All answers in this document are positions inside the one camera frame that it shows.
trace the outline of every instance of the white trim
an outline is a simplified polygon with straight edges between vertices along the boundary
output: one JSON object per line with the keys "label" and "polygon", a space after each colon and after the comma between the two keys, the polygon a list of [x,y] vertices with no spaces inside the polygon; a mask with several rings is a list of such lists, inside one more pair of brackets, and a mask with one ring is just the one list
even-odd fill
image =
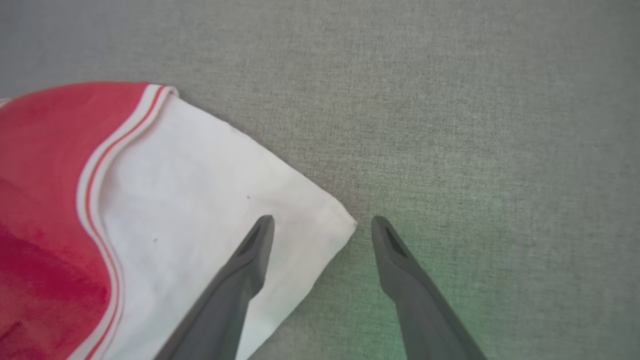
{"label": "white trim", "polygon": [[[147,115],[150,107],[153,105],[153,100],[156,96],[156,93],[160,90],[160,94],[158,95],[157,101],[154,107],[151,109],[147,118],[144,119],[144,116]],[[166,99],[169,93],[177,94],[176,89],[169,86],[160,86],[160,85],[148,85],[145,91],[143,92],[140,102],[138,103],[136,109],[131,113],[129,118],[125,120],[125,122],[120,125],[120,127],[114,131],[105,141],[103,141],[93,152],[93,154],[89,157],[89,160],[84,165],[83,171],[80,175],[78,186],[76,190],[76,210],[78,214],[78,218],[80,223],[84,227],[84,230],[91,236],[94,240],[100,253],[102,254],[102,258],[107,266],[107,270],[109,272],[109,281],[111,283],[111,299],[109,300],[109,306],[105,311],[102,319],[98,323],[98,326],[93,330],[93,332],[78,346],[74,352],[69,356],[68,359],[79,359],[84,360],[86,356],[92,351],[93,347],[100,341],[102,335],[107,331],[104,340],[99,345],[98,349],[93,353],[92,358],[100,359],[102,354],[106,351],[113,338],[115,333],[115,329],[117,327],[117,323],[119,322],[120,316],[122,314],[122,308],[124,303],[124,286],[123,286],[123,276],[122,269],[120,268],[120,264],[118,262],[118,258],[116,256],[115,251],[111,247],[109,243],[109,239],[104,230],[104,226],[102,225],[102,220],[99,216],[99,195],[100,188],[102,186],[102,180],[109,169],[110,164],[113,162],[118,153],[125,147],[127,144],[131,142],[131,140],[135,139],[138,135],[140,135],[146,128],[153,123],[158,112],[162,108],[164,100]],[[137,128],[136,126],[144,119],[144,122],[140,124]],[[89,193],[89,208],[86,208],[86,192],[88,187],[90,186],[90,178],[92,172],[95,170],[95,175],[93,178],[93,183],[91,184],[91,189]],[[97,234],[93,231],[90,225],[90,219],[93,220],[93,224],[95,226]],[[109,255],[113,260],[113,264],[109,261]],[[111,327],[109,327],[109,322],[112,319],[112,316],[115,314],[113,323]]]}

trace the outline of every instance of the striped trim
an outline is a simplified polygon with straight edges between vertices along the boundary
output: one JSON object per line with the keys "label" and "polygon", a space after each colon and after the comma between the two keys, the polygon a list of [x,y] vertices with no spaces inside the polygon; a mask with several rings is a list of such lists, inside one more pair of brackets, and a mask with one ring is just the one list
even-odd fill
{"label": "striped trim", "polygon": [[102,254],[109,272],[111,299],[98,326],[70,355],[69,359],[101,358],[115,334],[124,305],[123,275],[117,255],[99,216],[98,200],[102,180],[117,154],[153,123],[164,100],[172,92],[177,93],[174,88],[167,86],[147,86],[136,109],[107,140],[94,150],[80,175],[76,191],[78,218]]}

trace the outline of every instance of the gray fabric surface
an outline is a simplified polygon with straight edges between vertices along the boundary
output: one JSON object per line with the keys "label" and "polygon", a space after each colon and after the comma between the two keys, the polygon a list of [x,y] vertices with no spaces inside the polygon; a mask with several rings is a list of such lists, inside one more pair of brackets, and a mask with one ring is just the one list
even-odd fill
{"label": "gray fabric surface", "polygon": [[640,355],[640,4],[3,0],[0,94],[176,86],[360,222],[254,359],[402,359],[386,215],[492,359]]}

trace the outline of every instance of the red fabric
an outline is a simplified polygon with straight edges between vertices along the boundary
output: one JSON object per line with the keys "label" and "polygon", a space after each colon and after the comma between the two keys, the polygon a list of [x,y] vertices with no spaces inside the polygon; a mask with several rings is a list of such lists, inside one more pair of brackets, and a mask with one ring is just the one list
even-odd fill
{"label": "red fabric", "polygon": [[146,86],[67,85],[0,108],[0,359],[65,359],[100,322],[111,285],[77,184]]}

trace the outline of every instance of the folded cloth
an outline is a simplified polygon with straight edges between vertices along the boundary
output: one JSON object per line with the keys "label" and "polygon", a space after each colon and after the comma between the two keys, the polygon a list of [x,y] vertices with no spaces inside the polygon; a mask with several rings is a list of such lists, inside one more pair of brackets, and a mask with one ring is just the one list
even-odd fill
{"label": "folded cloth", "polygon": [[355,230],[330,194],[173,88],[67,85],[0,106],[2,359],[153,359],[271,214],[247,359]]}

